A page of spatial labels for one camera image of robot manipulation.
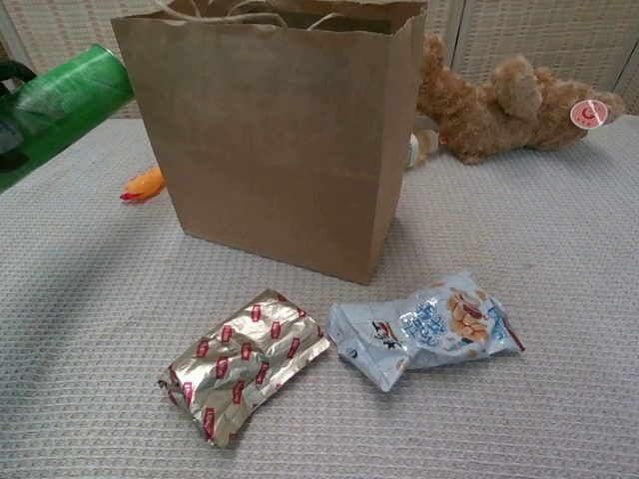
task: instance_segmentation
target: black object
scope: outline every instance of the black object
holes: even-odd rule
[[[36,78],[29,67],[14,60],[0,60],[0,97],[9,93],[4,81],[18,79],[24,83]],[[0,155],[0,173],[11,173],[27,163],[29,159],[21,153]]]

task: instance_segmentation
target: food package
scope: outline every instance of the food package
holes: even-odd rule
[[[173,361],[159,384],[207,442],[224,447],[258,406],[328,347],[304,310],[267,290]]]
[[[406,299],[335,304],[327,331],[339,355],[386,392],[407,369],[524,350],[503,305],[468,271]]]

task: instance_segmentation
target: round tag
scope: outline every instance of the round tag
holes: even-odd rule
[[[608,107],[599,100],[584,100],[570,110],[570,120],[583,130],[594,130],[606,122]]]

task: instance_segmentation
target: orange plastic object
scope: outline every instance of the orange plastic object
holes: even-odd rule
[[[130,180],[125,186],[126,192],[120,195],[120,200],[126,202],[146,200],[159,193],[163,186],[164,177],[160,167],[154,167]]]

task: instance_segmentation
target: red and gold wrapper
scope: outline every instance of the red and gold wrapper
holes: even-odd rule
[[[305,311],[267,290],[202,336],[159,383],[207,442],[225,447],[258,406],[328,346]]]

